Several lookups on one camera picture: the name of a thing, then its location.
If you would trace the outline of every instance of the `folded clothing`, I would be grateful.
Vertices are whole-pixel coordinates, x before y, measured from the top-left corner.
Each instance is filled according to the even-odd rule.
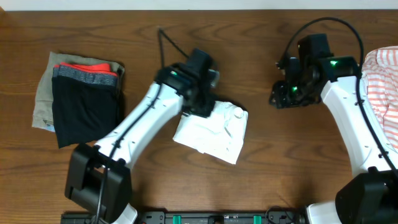
[[[59,147],[98,140],[119,124],[118,79],[109,64],[54,66],[52,113]]]
[[[248,115],[232,103],[216,101],[208,118],[181,116],[173,140],[236,164],[243,147]]]
[[[373,50],[363,65],[369,102],[394,149],[398,149],[398,46]]]
[[[34,128],[42,128],[48,131],[53,131],[53,114],[52,114],[52,77],[53,77],[53,68],[55,65],[60,65],[62,62],[68,64],[78,64],[80,68],[87,68],[86,66],[95,65],[101,66],[99,67],[91,67],[90,70],[103,70],[110,71],[116,73],[119,77],[118,79],[118,92],[121,89],[121,80],[124,75],[124,68],[116,63],[109,62],[105,60],[99,60],[95,58],[84,58],[76,55],[67,55],[67,54],[56,54],[50,52],[49,62],[47,64],[47,68],[40,79],[39,85],[36,91],[35,97],[35,108],[33,112],[33,122],[32,127]]]

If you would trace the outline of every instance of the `striped cloth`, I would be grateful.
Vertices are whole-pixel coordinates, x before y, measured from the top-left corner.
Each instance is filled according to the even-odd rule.
[[[368,53],[362,71],[373,111],[398,149],[398,46]]]

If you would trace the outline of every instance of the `wooden surface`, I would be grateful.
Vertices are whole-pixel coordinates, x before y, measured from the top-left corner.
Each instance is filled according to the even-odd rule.
[[[217,93],[249,111],[245,143],[233,166],[172,141],[179,117],[156,135],[132,172],[132,202],[176,210],[266,210],[333,200],[351,180],[335,121],[323,105],[276,110],[268,105],[287,41],[306,22],[336,16],[352,23],[366,52],[396,45],[397,11],[114,11],[0,14],[0,223],[59,223],[82,208],[64,195],[74,146],[31,128],[37,84],[50,51],[125,65],[126,112],[142,99],[159,68],[155,35],[162,26],[186,51],[208,52],[221,80]],[[358,55],[353,35],[334,22],[336,55]],[[166,46],[167,63],[183,58]]]

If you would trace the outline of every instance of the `green light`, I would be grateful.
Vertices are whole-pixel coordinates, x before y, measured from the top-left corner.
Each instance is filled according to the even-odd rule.
[[[338,61],[330,61],[331,66],[336,66]]]

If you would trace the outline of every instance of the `beige cloth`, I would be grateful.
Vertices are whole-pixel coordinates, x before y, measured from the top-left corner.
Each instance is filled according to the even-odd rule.
[[[124,74],[124,68],[120,64],[95,58],[84,58],[76,55],[56,54],[50,52],[49,63],[40,79],[36,91],[35,109],[33,111],[32,122],[32,127],[34,128],[42,128],[55,132],[52,118],[52,72],[54,65],[58,65],[61,62],[79,65],[108,63],[111,66],[111,71],[119,75],[118,90],[121,88],[121,79]]]

